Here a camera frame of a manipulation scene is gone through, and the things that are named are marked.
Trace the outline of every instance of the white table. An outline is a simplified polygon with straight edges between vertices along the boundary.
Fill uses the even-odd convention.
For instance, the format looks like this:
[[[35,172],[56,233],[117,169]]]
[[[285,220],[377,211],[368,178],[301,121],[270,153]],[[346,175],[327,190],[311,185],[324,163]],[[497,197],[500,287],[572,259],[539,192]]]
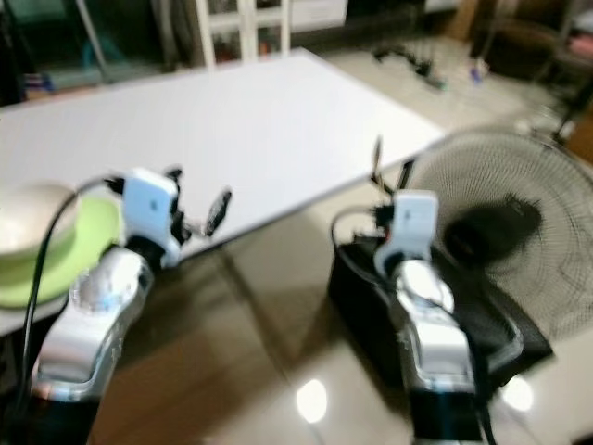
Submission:
[[[0,187],[77,184],[105,172],[183,166],[182,207],[206,215],[233,201],[215,243],[240,236],[368,177],[442,135],[429,121],[312,54],[215,72],[186,72],[0,111]],[[185,254],[207,248],[189,243]],[[38,308],[45,316],[57,309]],[[0,336],[22,324],[0,311]]]

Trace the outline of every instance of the black cable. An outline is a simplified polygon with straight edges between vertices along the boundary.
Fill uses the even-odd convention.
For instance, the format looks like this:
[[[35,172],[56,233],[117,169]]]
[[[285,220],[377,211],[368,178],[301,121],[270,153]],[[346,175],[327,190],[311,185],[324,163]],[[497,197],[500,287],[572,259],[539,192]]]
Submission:
[[[342,210],[337,215],[335,215],[330,225],[330,237],[332,239],[332,244],[334,245],[335,254],[340,257],[340,260],[342,260],[344,264],[348,266],[350,270],[352,270],[352,272],[354,272],[356,275],[359,276],[359,278],[366,281],[367,283],[381,287],[389,286],[389,282],[387,280],[383,280],[380,276],[374,273],[369,273],[363,270],[360,266],[358,266],[358,264],[354,262],[351,258],[349,258],[349,256],[346,255],[337,244],[337,240],[335,238],[335,227],[337,226],[338,222],[345,216],[360,214],[376,216],[376,209],[369,209],[366,207],[352,207],[346,210]]]
[[[114,178],[95,178],[80,185],[69,197],[67,197],[54,214],[52,221],[47,226],[44,238],[37,253],[35,261],[35,269],[32,277],[31,294],[29,295],[29,302],[27,303],[27,311],[25,313],[25,323],[23,325],[24,337],[22,344],[22,362],[20,364],[19,388],[17,391],[16,412],[19,412],[25,401],[29,388],[29,361],[31,355],[31,335],[33,315],[35,314],[35,307],[37,306],[37,294],[39,293],[39,286],[41,284],[41,276],[44,271],[45,256],[49,247],[51,236],[54,233],[57,222],[61,218],[66,209],[78,198],[78,196],[91,188],[97,187],[101,184],[109,184],[114,181]]]
[[[490,418],[490,411],[488,410],[488,400],[490,398],[490,385],[488,382],[488,363],[487,358],[478,349],[477,344],[473,340],[470,331],[464,326],[461,318],[454,313],[451,313],[451,318],[457,323],[465,337],[467,338],[467,344],[470,348],[472,368],[473,368],[473,381],[475,382],[475,398],[478,409],[478,415],[480,424],[482,424],[482,430],[486,436],[486,442],[488,445],[497,445],[492,431],[492,420]]]

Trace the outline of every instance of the tiled floor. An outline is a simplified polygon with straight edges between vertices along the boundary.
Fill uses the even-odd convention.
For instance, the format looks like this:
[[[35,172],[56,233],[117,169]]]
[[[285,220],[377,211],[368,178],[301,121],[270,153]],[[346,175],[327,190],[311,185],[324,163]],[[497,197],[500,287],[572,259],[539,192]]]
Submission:
[[[401,61],[379,66],[362,52],[328,58],[449,130],[515,123],[547,100],[496,76],[472,85],[463,51],[439,43],[437,62],[450,80],[444,92],[419,82]],[[405,399],[376,383],[325,296],[330,221],[344,207],[383,199],[369,184],[351,187],[164,276],[128,337],[92,443],[410,443]],[[593,430],[591,342],[593,332],[564,340],[555,345],[555,362],[530,373],[530,412],[493,404],[500,444],[566,445]],[[327,398],[316,424],[296,405],[297,391],[312,379]]]

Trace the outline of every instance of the fan grille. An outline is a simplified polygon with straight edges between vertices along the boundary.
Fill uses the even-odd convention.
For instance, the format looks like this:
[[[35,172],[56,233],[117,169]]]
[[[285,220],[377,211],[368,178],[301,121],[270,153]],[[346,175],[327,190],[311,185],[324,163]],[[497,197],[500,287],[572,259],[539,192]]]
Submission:
[[[593,183],[559,149],[499,129],[454,134],[415,162],[408,188],[440,201],[435,244],[445,251],[449,223],[477,204],[508,194],[536,203],[538,232],[486,273],[550,338],[593,316]]]

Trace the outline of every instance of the green plate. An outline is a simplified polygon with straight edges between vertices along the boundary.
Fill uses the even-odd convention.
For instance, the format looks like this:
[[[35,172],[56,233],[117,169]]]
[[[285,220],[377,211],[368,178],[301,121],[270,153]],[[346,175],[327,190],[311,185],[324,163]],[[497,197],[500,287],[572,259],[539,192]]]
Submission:
[[[94,266],[101,253],[120,236],[120,210],[106,198],[84,197],[73,236],[45,258],[37,301],[44,303],[66,292],[80,272]],[[0,307],[27,306],[36,256],[0,260]]]

